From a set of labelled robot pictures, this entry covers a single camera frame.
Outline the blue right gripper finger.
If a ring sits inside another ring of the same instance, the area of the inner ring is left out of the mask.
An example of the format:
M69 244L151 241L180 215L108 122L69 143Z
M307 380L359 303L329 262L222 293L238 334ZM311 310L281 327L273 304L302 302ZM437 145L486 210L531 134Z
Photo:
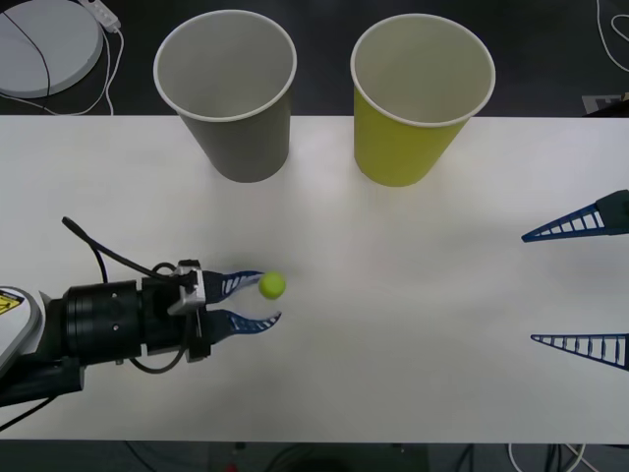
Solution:
M620 190L524 235L524 243L628 233L628 191Z
M620 370L628 369L628 334L532 334L542 345Z

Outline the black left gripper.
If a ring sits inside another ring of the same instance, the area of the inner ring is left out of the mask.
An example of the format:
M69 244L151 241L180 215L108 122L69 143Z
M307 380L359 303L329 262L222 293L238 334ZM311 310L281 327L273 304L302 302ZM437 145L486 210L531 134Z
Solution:
M262 276L263 272L256 270L233 273L204 270L202 281L205 302L222 302L235 292L257 284ZM146 355L174 353L175 357L170 364L178 364L182 360L188 363L204 360L211 354L211 343L219 343L233 335L265 332L276 325L282 316L281 312L277 312L258 320L227 310L216 310L210 313L210 324L205 306L184 315L171 316L167 311L179 300L179 295L179 287L174 284L152 277L142 279L142 339Z

